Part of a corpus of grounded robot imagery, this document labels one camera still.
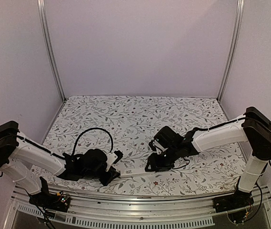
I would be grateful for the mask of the white remote control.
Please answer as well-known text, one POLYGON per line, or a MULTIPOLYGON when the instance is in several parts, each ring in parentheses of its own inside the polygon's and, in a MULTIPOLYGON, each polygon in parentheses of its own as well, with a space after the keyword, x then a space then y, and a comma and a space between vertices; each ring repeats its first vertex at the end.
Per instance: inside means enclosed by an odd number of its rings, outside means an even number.
POLYGON ((154 172, 146 172, 144 168, 129 168, 120 171, 120 178, 138 177, 154 174, 154 172))

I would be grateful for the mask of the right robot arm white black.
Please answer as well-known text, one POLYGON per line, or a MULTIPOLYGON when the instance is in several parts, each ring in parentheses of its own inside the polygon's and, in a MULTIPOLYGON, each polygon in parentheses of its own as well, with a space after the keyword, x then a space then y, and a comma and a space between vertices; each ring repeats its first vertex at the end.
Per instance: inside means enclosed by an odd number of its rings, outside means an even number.
POLYGON ((149 142, 153 152, 147 159, 145 171, 168 171, 180 158, 240 142, 248 142, 252 153, 235 193, 229 198, 229 204, 239 208, 247 201, 248 194, 271 160, 271 121, 253 106, 235 119, 213 127, 195 127, 184 136, 168 126, 163 127, 149 142))

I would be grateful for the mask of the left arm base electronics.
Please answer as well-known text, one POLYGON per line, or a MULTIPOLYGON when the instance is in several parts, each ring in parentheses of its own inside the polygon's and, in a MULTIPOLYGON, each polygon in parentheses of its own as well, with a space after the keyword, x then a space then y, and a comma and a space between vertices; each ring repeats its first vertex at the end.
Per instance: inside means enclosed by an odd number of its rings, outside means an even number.
POLYGON ((70 207, 70 195, 60 191, 57 194, 51 194, 47 181, 40 177, 41 189, 38 194, 29 195, 29 203, 44 209, 51 209, 60 212, 68 212, 70 207))

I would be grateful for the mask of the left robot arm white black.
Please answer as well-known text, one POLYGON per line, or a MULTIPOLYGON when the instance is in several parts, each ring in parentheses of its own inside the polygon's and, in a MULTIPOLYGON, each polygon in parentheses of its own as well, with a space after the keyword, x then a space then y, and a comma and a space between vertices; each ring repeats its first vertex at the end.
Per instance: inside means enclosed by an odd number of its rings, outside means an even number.
POLYGON ((113 165, 122 156, 119 150, 105 153, 100 149, 89 149, 84 154, 72 152, 59 155, 24 135, 17 122, 9 121, 0 125, 0 171, 29 194, 35 195, 43 207, 53 204, 53 195, 42 189, 47 183, 36 177, 23 162, 41 167, 63 180, 78 181, 92 177, 107 186, 120 176, 113 165))

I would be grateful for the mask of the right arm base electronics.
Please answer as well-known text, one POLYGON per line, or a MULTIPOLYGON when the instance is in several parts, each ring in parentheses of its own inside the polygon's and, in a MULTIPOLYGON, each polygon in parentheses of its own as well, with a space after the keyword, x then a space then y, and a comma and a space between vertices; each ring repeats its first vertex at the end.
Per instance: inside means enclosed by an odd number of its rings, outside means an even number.
POLYGON ((246 193, 235 189, 233 194, 216 197, 213 200, 216 213, 227 212, 228 219, 234 224, 246 221, 254 203, 251 192, 246 193))

